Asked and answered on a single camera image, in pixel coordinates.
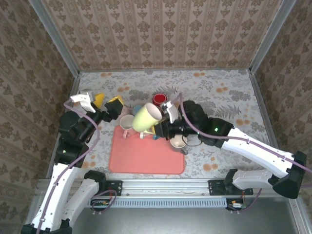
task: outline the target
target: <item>patterned wallpaper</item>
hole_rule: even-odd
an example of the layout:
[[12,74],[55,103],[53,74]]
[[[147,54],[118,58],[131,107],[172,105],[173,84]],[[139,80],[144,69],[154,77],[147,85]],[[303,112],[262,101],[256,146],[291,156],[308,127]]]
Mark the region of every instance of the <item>patterned wallpaper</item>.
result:
[[248,67],[281,0],[44,0],[79,68]]
[[0,1],[0,233],[19,233],[45,177],[70,74],[30,3]]
[[[312,1],[297,0],[256,77],[280,148],[305,152],[311,168]],[[301,193],[312,212],[312,189]]]

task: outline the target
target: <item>blue cup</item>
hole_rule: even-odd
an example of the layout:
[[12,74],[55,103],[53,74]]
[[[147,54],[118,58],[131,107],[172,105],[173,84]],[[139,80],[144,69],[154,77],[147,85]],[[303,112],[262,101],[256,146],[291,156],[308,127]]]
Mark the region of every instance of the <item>blue cup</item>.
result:
[[134,106],[132,108],[132,115],[135,116],[141,108],[142,108],[142,106],[140,106],[140,105]]

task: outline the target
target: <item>white mug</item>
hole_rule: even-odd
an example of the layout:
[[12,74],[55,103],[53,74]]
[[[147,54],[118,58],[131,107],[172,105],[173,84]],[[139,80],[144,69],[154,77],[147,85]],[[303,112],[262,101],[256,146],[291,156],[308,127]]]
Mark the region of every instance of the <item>white mug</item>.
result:
[[183,138],[182,139],[182,135],[175,135],[174,138],[171,138],[170,139],[170,144],[171,144],[171,148],[173,151],[175,152],[181,152],[183,153],[184,155],[187,155],[188,154],[188,151],[183,149],[185,146],[186,146],[186,143],[187,143],[187,138]]
[[125,115],[121,117],[120,119],[120,126],[124,130],[123,132],[123,138],[127,139],[129,137],[134,136],[137,134],[137,131],[132,128],[132,122],[133,122],[134,116],[133,115]]

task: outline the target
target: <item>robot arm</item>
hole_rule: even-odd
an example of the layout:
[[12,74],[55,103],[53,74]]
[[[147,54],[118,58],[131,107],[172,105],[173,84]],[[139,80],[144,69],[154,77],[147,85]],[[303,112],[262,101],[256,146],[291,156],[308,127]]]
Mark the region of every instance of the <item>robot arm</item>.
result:
[[[121,97],[116,97],[105,104],[107,111],[101,111],[92,102],[95,96],[90,91],[82,91],[80,94],[71,96],[73,102],[80,101],[82,107],[87,111],[87,116],[97,125],[104,120],[110,122],[117,119],[123,108]],[[53,166],[52,178],[43,199],[38,213],[31,224],[24,225],[21,234],[71,234],[72,227],[88,201],[97,193],[105,190],[106,177],[104,173],[89,171],[84,176],[84,180],[66,203],[72,183],[77,177],[83,159],[62,175],[61,179],[55,184],[58,176],[85,153],[89,147],[86,143],[90,140],[95,131],[95,126],[84,117],[79,117],[73,111],[65,112],[59,120],[58,132],[61,134],[56,150],[55,164]]]
[[[216,139],[198,135],[198,133],[186,123],[184,118],[173,119],[172,116],[174,115],[171,114],[169,114],[170,120],[165,119],[154,126],[156,135],[170,139],[176,134],[184,135],[185,137],[189,134],[196,134],[198,135],[198,139],[207,145],[236,152],[266,168],[265,170],[247,172],[231,169],[224,180],[227,195],[230,195],[234,186],[241,190],[247,188],[273,188],[278,194],[287,198],[298,197],[305,171],[293,165],[291,161],[305,166],[306,155],[304,153],[298,151],[297,154],[294,155],[266,145],[243,133],[223,119],[208,117],[204,113],[202,107],[193,101],[185,101],[183,102],[183,106],[189,121],[200,131],[217,137],[240,137],[248,139],[247,142],[237,139]],[[174,106],[168,105],[168,103],[162,105],[162,109],[166,113],[171,112],[173,108]],[[249,142],[251,141],[283,155],[284,158],[278,158],[276,155],[254,144],[250,144]]]

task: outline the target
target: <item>cable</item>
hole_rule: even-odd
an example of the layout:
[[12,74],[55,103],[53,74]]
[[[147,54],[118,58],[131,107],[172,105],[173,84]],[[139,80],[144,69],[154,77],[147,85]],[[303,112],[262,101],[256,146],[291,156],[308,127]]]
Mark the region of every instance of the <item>cable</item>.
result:
[[41,218],[40,218],[38,227],[37,227],[36,234],[39,234],[39,233],[40,233],[41,226],[42,226],[42,223],[43,223],[43,220],[44,220],[44,217],[45,217],[45,213],[46,213],[46,211],[47,211],[47,209],[48,209],[48,206],[49,206],[49,203],[50,203],[50,201],[51,201],[53,192],[54,192],[56,186],[58,185],[58,182],[60,181],[61,177],[65,174],[65,172],[66,172],[68,169],[72,168],[77,162],[79,162],[80,160],[82,160],[90,151],[92,151],[92,150],[94,149],[94,147],[97,145],[98,141],[99,141],[100,132],[99,132],[98,125],[97,125],[89,116],[87,116],[86,114],[84,114],[84,113],[82,113],[82,112],[76,110],[75,108],[69,106],[68,104],[69,104],[70,102],[72,102],[71,99],[67,100],[67,101],[64,103],[64,106],[65,106],[67,109],[69,109],[69,110],[71,110],[71,111],[73,111],[73,112],[76,112],[78,115],[83,116],[84,118],[86,118],[87,120],[89,120],[89,121],[94,125],[94,127],[96,128],[97,138],[96,138],[94,144],[93,144],[86,152],[84,152],[80,157],[78,157],[75,161],[73,161],[71,164],[69,164],[69,165],[61,172],[61,174],[59,174],[59,176],[57,177],[57,179],[56,179],[56,181],[54,182],[53,187],[52,187],[52,189],[51,189],[51,191],[50,191],[50,193],[49,193],[49,196],[48,196],[48,198],[47,198],[47,201],[46,201],[46,203],[45,203],[45,205],[44,205],[44,207],[43,207],[42,215],[41,215]]
[[246,204],[244,191],[242,191],[242,196],[243,196],[243,202],[244,202],[244,204]]
[[[113,203],[115,202],[115,200],[116,200],[116,198],[117,198],[117,192],[116,192],[115,190],[110,189],[110,190],[106,190],[106,191],[104,191],[104,192],[102,192],[102,193],[100,193],[100,194],[98,194],[98,195],[95,195],[95,196],[92,198],[92,199],[94,199],[94,198],[97,198],[97,197],[99,197],[99,196],[102,196],[103,194],[110,193],[110,192],[114,193],[115,196],[114,196],[114,198],[113,198],[113,201],[112,201],[110,204],[108,204],[108,206],[107,206],[103,211],[101,211],[102,213],[106,212],[106,211],[113,205]],[[92,203],[92,206],[91,206],[91,210],[92,210],[93,212],[95,212],[95,210],[94,210],[94,204],[96,204],[96,202],[93,202],[93,203]]]
[[201,142],[200,142],[199,144],[197,144],[197,145],[189,145],[189,144],[186,143],[186,141],[184,140],[184,136],[182,136],[182,140],[183,140],[184,144],[186,144],[187,146],[190,146],[190,147],[198,146],[198,145],[201,145],[201,143],[203,143],[203,142],[201,141]]
[[312,188],[312,184],[303,184],[300,187],[301,189],[307,189],[307,188]]
[[261,194],[261,191],[262,191],[262,189],[259,189],[259,192],[257,193],[257,196],[255,196],[255,198],[254,198],[254,200],[252,201],[252,203],[251,203],[248,207],[246,207],[245,209],[242,209],[242,210],[238,211],[237,209],[235,209],[235,208],[232,207],[232,206],[228,206],[228,207],[230,207],[232,210],[236,211],[237,213],[245,212],[245,211],[247,211],[248,209],[250,209],[250,208],[255,204],[255,202],[258,200],[258,198],[259,198],[259,196],[260,196],[260,194]]
[[215,135],[210,135],[210,134],[207,134],[207,133],[204,133],[202,131],[200,131],[199,129],[197,129],[191,122],[190,120],[187,118],[186,116],[186,113],[185,113],[185,110],[184,110],[184,106],[183,106],[183,97],[182,97],[182,93],[179,93],[179,95],[176,97],[175,101],[178,99],[178,97],[180,98],[180,106],[181,106],[181,111],[182,111],[182,114],[183,114],[183,117],[185,119],[185,121],[187,122],[187,124],[190,126],[190,128],[192,128],[194,131],[196,131],[198,134],[201,134],[202,136],[204,137],[208,137],[208,138],[212,138],[212,139],[232,139],[232,140],[241,140],[241,141],[244,141],[246,143],[249,143],[249,144],[253,144],[257,147],[259,147],[260,149],[262,150],[265,150],[279,158],[282,158],[283,160],[285,161],[288,161],[294,165],[296,165],[297,167],[300,167],[301,169],[309,172],[312,174],[312,170],[310,168],[307,168],[303,165],[301,165],[300,163],[297,163],[295,161],[292,161],[290,160],[289,158],[286,158],[284,157],[283,155],[280,155],[279,153],[276,153],[275,151],[273,150],[270,150],[268,148],[266,148],[265,146],[262,146],[260,144],[258,144],[257,142],[254,142],[252,140],[249,140],[249,139],[245,139],[245,138],[242,138],[242,137],[236,137],[236,136],[215,136]]

